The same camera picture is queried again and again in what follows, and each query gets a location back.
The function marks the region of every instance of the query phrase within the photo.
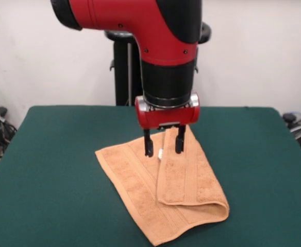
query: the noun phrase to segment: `orange towel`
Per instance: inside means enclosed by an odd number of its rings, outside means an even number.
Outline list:
[[[144,155],[143,138],[95,153],[153,245],[171,241],[194,226],[223,221],[229,213],[222,188],[190,128],[182,154],[175,153],[176,135],[176,128],[152,135],[151,158]]]

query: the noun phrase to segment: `folded towel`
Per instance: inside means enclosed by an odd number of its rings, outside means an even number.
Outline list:
[[[152,135],[154,154],[145,157],[144,140],[96,151],[98,161],[132,218],[153,245],[188,229],[227,219],[229,206],[206,157],[189,127],[185,150],[175,153],[177,129]]]

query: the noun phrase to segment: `black cylinder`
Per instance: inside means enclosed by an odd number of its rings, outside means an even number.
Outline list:
[[[177,108],[191,97],[195,60],[177,66],[141,62],[144,99],[158,108]]]
[[[82,30],[82,27],[74,17],[69,0],[51,0],[51,4],[56,17],[62,25],[72,29]]]

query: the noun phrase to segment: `table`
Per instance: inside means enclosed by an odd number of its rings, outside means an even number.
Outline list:
[[[191,128],[230,216],[163,246],[301,246],[301,148],[278,112],[202,108]],[[134,108],[32,107],[0,162],[0,247],[151,246],[94,155],[141,135]]]

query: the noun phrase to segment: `red joint housing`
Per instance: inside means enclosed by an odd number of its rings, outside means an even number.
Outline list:
[[[143,129],[157,129],[161,125],[179,123],[179,125],[194,124],[200,114],[200,106],[175,108],[169,110],[140,111],[136,100],[138,122]]]
[[[178,40],[168,28],[155,0],[69,0],[82,28],[133,33],[147,63],[176,66],[196,57],[197,42]]]

